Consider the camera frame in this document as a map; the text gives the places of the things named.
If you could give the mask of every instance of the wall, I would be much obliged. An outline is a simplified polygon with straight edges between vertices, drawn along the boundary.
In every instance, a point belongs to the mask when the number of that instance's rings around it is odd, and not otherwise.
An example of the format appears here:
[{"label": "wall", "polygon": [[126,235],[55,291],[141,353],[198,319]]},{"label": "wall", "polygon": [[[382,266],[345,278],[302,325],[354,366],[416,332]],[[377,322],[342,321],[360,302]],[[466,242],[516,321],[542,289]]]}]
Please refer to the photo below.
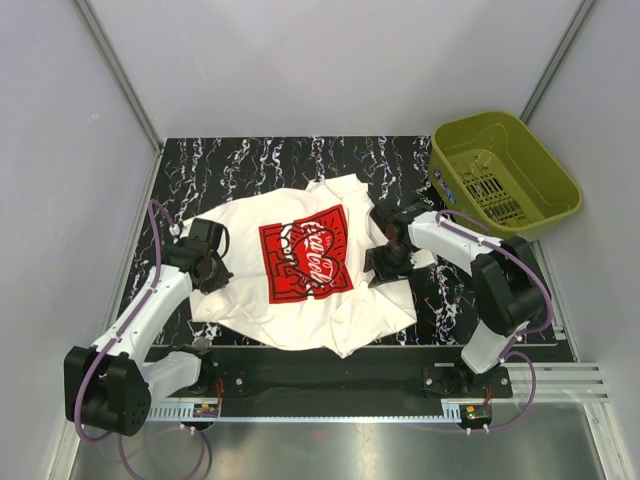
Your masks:
[{"label": "wall", "polygon": [[579,0],[91,0],[161,136],[423,135],[520,113]]},{"label": "wall", "polygon": [[640,3],[599,2],[531,123],[584,192],[582,211],[543,248],[638,472],[639,24]]},{"label": "wall", "polygon": [[153,154],[69,0],[0,0],[2,478],[44,478]]}]

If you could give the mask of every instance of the folded fabric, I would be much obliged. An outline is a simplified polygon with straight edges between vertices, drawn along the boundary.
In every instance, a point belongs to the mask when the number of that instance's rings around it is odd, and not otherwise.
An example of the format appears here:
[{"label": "folded fabric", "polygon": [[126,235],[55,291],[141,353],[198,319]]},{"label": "folded fabric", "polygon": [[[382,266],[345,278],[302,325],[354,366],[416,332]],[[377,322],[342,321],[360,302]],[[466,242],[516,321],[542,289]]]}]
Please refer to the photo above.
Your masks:
[{"label": "folded fabric", "polygon": [[[341,357],[416,321],[407,281],[369,288],[365,251],[386,243],[355,175],[282,188],[198,218],[229,229],[223,289],[191,295],[196,322],[218,322],[284,350],[327,347]],[[185,234],[193,219],[185,222]],[[422,252],[421,266],[433,256]]]}]

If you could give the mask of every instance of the gray floor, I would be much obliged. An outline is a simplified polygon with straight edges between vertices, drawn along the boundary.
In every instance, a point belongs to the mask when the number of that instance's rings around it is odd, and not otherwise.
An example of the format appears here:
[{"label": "gray floor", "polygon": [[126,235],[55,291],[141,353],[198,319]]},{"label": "gray floor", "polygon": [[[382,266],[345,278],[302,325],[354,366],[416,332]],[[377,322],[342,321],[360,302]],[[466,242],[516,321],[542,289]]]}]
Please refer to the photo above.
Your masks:
[{"label": "gray floor", "polygon": [[[495,424],[516,412],[496,409]],[[168,427],[149,423],[125,439],[128,453],[147,442],[130,459],[145,479],[181,479],[197,461],[198,439],[179,430],[158,435]],[[218,424],[206,437],[213,461],[206,472],[207,454],[196,479],[604,479],[584,413],[574,405],[536,405],[514,428],[488,436],[391,424]],[[115,438],[81,445],[70,478],[129,479]]]}]

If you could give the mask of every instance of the black marble table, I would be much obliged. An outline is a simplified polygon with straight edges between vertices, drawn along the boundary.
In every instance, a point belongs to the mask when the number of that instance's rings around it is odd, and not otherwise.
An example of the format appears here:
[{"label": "black marble table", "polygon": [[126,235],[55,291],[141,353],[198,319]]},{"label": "black marble table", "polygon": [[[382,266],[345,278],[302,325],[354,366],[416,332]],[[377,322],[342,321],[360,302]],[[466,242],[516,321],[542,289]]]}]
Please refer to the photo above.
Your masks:
[{"label": "black marble table", "polygon": [[[428,180],[429,137],[183,138],[166,143],[153,188],[156,198],[177,220],[224,202],[289,187],[304,189],[310,180],[355,173],[369,184],[375,201],[406,206],[420,199],[444,207]],[[163,241],[167,227],[158,216]],[[138,241],[121,311],[143,285],[153,265],[151,228],[145,221]],[[451,345],[468,342],[478,322],[470,278],[438,258],[410,280],[418,321],[379,339],[376,345]],[[258,345],[215,323],[191,321],[188,302],[176,310],[156,344]],[[529,343],[553,343],[549,329]]]}]

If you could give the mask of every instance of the purple cable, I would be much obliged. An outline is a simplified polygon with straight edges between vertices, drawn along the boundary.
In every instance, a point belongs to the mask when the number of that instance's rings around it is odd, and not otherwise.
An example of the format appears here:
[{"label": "purple cable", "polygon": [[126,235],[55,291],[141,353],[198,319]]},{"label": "purple cable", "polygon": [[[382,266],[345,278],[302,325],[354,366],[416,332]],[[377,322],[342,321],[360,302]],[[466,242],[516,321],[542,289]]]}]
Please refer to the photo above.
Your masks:
[{"label": "purple cable", "polygon": [[165,220],[169,224],[169,227],[173,227],[175,225],[173,218],[171,218],[171,215],[169,215],[169,211],[166,208],[164,208],[164,205],[162,205],[155,198],[152,198],[151,200],[149,200],[149,202],[158,210],[160,210],[160,213],[162,213],[162,216],[165,218]]},{"label": "purple cable", "polygon": [[[520,357],[521,359],[523,359],[527,363],[527,365],[529,365],[529,370],[531,371],[531,393],[529,394],[529,400],[527,400],[527,404],[524,406],[522,411],[516,417],[514,417],[511,420],[509,420],[507,423],[505,423],[503,425],[499,425],[497,427],[490,428],[489,432],[501,432],[501,431],[504,431],[504,430],[506,430],[508,428],[513,427],[516,423],[518,423],[520,420],[522,420],[524,418],[524,416],[527,414],[527,412],[531,408],[531,405],[533,405],[533,399],[536,396],[537,379],[536,379],[536,370],[535,370],[535,368],[533,366],[533,362],[531,361],[531,359],[529,357],[527,357],[522,352],[509,352],[504,357],[504,360],[507,361],[511,357]],[[424,427],[424,426],[419,426],[419,425],[415,425],[414,428],[417,428],[419,430],[426,430],[428,432],[434,432],[434,433],[451,433],[451,434],[463,434],[463,435],[467,434],[466,430],[460,430],[460,429],[443,430],[443,429],[440,429],[440,428],[431,428],[431,427]],[[486,432],[485,430],[471,430],[470,431],[470,433],[473,433],[473,434],[489,433],[489,432]]]},{"label": "purple cable", "polygon": [[[198,458],[198,462],[196,463],[195,467],[193,467],[193,469],[187,474],[186,477],[183,478],[183,480],[191,480],[195,476],[195,474],[198,473],[198,470],[200,469],[200,467],[202,466],[202,462],[204,461],[204,449],[205,449],[206,439],[204,438],[204,434],[200,430],[194,430],[194,431],[198,433],[198,436],[200,438],[200,457]],[[122,465],[124,465],[124,468],[127,471],[127,473],[131,475],[131,478],[135,478],[135,480],[145,480],[144,477],[141,477],[140,475],[138,475],[136,472],[133,471],[131,464],[127,460],[127,456],[124,453],[122,435],[118,437],[118,451],[120,452],[120,459],[122,460]]]},{"label": "purple cable", "polygon": [[544,330],[546,330],[550,325],[551,322],[553,321],[553,303],[551,303],[551,296],[549,295],[549,292],[547,291],[547,288],[544,286],[544,283],[542,282],[542,280],[535,274],[535,272],[533,270],[531,270],[524,262],[522,262],[522,260],[520,260],[518,257],[516,257],[515,255],[511,254],[510,252],[508,252],[507,250],[505,250],[504,248],[498,246],[498,245],[494,245],[492,243],[487,242],[486,240],[482,240],[480,241],[480,238],[472,235],[464,230],[460,230],[459,228],[456,228],[455,226],[448,224],[448,223],[441,223],[441,217],[442,215],[445,214],[449,214],[449,215],[454,215],[454,216],[458,216],[461,218],[464,218],[465,220],[467,220],[468,222],[473,223],[474,225],[477,225],[483,229],[485,229],[485,231],[489,231],[489,228],[486,225],[483,225],[482,223],[474,220],[473,218],[471,218],[469,215],[466,215],[462,212],[458,212],[456,210],[440,210],[437,214],[436,214],[436,223],[440,226],[442,226],[443,228],[446,228],[447,230],[450,230],[454,233],[457,233],[458,235],[466,238],[467,240],[471,240],[474,243],[478,243],[479,245],[483,245],[485,247],[488,247],[492,250],[495,250],[496,252],[500,253],[502,256],[504,256],[505,258],[511,260],[513,263],[515,263],[524,273],[526,273],[527,277],[529,277],[531,279],[531,281],[536,285],[536,287],[538,287],[540,289],[540,292],[542,293],[542,296],[544,298],[544,303],[545,306],[547,308],[547,316],[544,320],[544,322],[542,322],[542,325],[540,325],[539,327],[535,327],[535,328],[527,328],[524,329],[521,334],[522,335],[528,335],[528,334],[532,334],[532,333],[540,333]]},{"label": "purple cable", "polygon": [[[131,324],[133,319],[136,317],[136,315],[138,315],[140,310],[142,310],[142,307],[144,307],[145,303],[147,303],[147,300],[149,300],[149,298],[153,294],[153,289],[155,289],[155,287],[158,285],[158,281],[160,281],[160,269],[162,266],[162,256],[161,256],[160,234],[158,232],[158,224],[156,223],[156,219],[153,214],[153,201],[149,202],[149,205],[147,206],[147,213],[149,214],[149,221],[151,222],[151,230],[153,231],[153,243],[155,244],[155,250],[156,250],[156,271],[153,277],[153,281],[151,282],[151,287],[145,292],[142,299],[131,311],[127,319],[122,323],[122,326],[116,331],[116,337],[122,336],[124,331]],[[78,390],[78,396],[76,397],[76,403],[73,408],[73,423],[76,426],[76,432],[80,437],[80,439],[87,443],[98,443],[104,440],[105,438],[107,438],[109,435],[111,435],[110,432],[105,432],[99,437],[88,436],[87,433],[84,431],[84,428],[82,428],[81,417],[82,417],[82,404],[84,402],[84,396],[87,393],[87,388],[89,387],[89,382],[91,381],[91,379],[93,378],[93,375],[98,369],[100,362],[102,362],[104,357],[107,355],[107,352],[109,352],[109,350],[115,345],[116,341],[117,341],[117,338],[112,338],[111,340],[109,340],[109,342],[107,342],[104,348],[98,353],[98,356],[91,363],[91,365],[89,366],[89,369],[87,370],[87,373],[82,379],[82,383],[80,384],[80,389]]]}]

